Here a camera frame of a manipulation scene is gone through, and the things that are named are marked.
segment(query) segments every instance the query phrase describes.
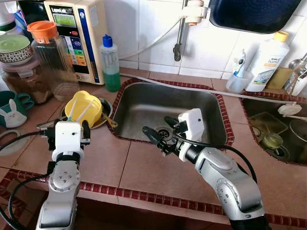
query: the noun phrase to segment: blue bottle cap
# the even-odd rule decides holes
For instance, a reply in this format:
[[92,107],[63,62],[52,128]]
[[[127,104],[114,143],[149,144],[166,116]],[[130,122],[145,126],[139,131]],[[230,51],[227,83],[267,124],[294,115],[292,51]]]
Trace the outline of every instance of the blue bottle cap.
[[113,46],[113,41],[112,41],[112,37],[109,35],[105,35],[102,37],[102,44],[104,45],[104,47],[112,47]]

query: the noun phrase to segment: toothbrush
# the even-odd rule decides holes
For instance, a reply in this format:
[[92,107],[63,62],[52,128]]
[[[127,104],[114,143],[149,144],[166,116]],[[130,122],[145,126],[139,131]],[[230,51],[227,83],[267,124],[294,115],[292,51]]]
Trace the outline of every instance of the toothbrush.
[[73,104],[72,104],[72,108],[71,108],[71,111],[70,111],[70,113],[69,113],[69,115],[68,115],[68,117],[67,117],[67,121],[72,121],[72,114],[73,114],[73,111],[74,111],[74,109],[75,109],[76,102],[77,102],[77,99],[76,99],[76,100],[73,102]]
[[242,73],[244,71],[244,63],[245,63],[245,51],[244,49],[240,52],[240,57],[234,58],[234,64],[233,64],[233,73],[235,76],[242,78]]
[[89,107],[92,106],[93,102],[94,102],[94,100],[92,100],[92,101],[88,104],[88,106],[83,110],[83,112],[79,115],[79,117],[77,118],[76,121],[80,121],[80,120],[81,120],[81,118],[84,116],[84,114],[85,114],[86,111],[89,109]]

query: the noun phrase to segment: orange lid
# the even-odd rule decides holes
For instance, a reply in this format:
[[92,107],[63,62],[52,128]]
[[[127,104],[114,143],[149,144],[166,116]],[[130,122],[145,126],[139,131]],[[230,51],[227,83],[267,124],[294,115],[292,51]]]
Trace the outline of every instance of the orange lid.
[[27,26],[35,39],[49,39],[58,36],[57,24],[51,21],[38,21]]

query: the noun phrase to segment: pipe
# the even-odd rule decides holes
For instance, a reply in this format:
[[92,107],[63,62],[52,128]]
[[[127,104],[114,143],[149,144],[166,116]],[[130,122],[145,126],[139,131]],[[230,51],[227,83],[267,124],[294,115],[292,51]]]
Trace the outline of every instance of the pipe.
[[[188,5],[189,0],[183,0],[182,1],[182,9]],[[178,36],[177,36],[177,43],[175,44],[173,48],[174,52],[174,59],[175,61],[180,61],[181,60],[181,53],[180,53],[180,46],[181,46],[181,40],[182,40],[182,33],[185,25],[185,18],[181,18],[180,20],[180,25],[179,25],[179,31],[178,31]]]
[[129,58],[129,57],[132,57],[134,55],[137,55],[141,52],[143,52],[144,50],[147,50],[148,48],[152,47],[154,44],[156,44],[158,41],[160,41],[168,32],[170,32],[177,24],[178,22],[183,18],[184,16],[180,16],[176,19],[176,21],[164,32],[162,33],[161,35],[159,35],[156,39],[154,39],[151,43],[149,43],[147,46],[137,50],[137,51],[134,51],[133,53],[130,53],[130,54],[127,54],[127,55],[123,55],[121,57],[119,57],[119,59],[126,59],[126,58]]
[[121,76],[129,77],[129,78],[136,78],[142,81],[166,86],[169,88],[175,88],[175,89],[180,89],[180,90],[190,90],[190,91],[199,91],[199,92],[209,92],[209,93],[216,93],[216,94],[221,94],[225,96],[231,96],[231,97],[238,97],[238,98],[245,98],[245,99],[252,99],[256,101],[263,101],[263,102],[271,102],[271,103],[281,103],[281,104],[296,104],[296,102],[292,101],[280,101],[280,100],[273,100],[273,99],[266,99],[262,97],[253,97],[253,96],[247,96],[247,95],[241,95],[241,94],[236,94],[236,93],[230,93],[230,92],[222,92],[222,91],[215,91],[215,90],[206,90],[206,89],[197,89],[197,88],[187,88],[187,87],[181,87],[181,86],[176,86],[176,85],[169,85],[165,84],[156,80],[148,79],[148,78],[142,78],[136,75],[132,74],[126,74],[126,73],[120,73]]

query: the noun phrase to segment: yellow bowl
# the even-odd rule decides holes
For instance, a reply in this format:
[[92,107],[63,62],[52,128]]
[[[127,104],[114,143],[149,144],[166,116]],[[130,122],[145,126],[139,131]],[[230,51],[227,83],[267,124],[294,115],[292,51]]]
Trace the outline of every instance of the yellow bowl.
[[90,95],[87,91],[76,92],[73,98],[65,106],[65,115],[67,117],[71,112],[71,108],[75,100],[77,100],[77,102],[71,116],[73,121],[77,120],[79,115],[86,109],[88,104],[93,101],[92,105],[88,108],[88,110],[79,121],[80,124],[82,124],[82,121],[87,120],[88,125],[91,128],[94,123],[98,121],[102,114],[102,105],[100,100],[97,97]]

